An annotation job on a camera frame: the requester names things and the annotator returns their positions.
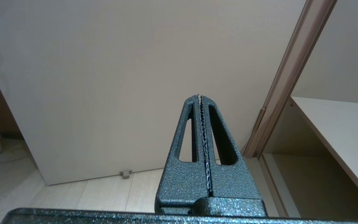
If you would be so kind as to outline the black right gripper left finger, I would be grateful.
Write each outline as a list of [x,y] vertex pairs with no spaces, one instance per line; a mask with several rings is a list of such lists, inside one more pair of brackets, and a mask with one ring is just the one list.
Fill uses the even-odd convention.
[[[197,200],[209,195],[200,114],[198,96],[186,99],[155,196],[156,214],[187,215]],[[184,162],[179,157],[189,120],[192,160]]]

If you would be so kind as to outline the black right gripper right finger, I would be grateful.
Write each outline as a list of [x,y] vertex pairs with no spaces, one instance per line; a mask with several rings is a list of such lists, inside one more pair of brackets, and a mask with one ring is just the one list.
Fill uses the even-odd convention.
[[201,200],[207,216],[266,217],[263,198],[217,104],[201,97],[209,195]]

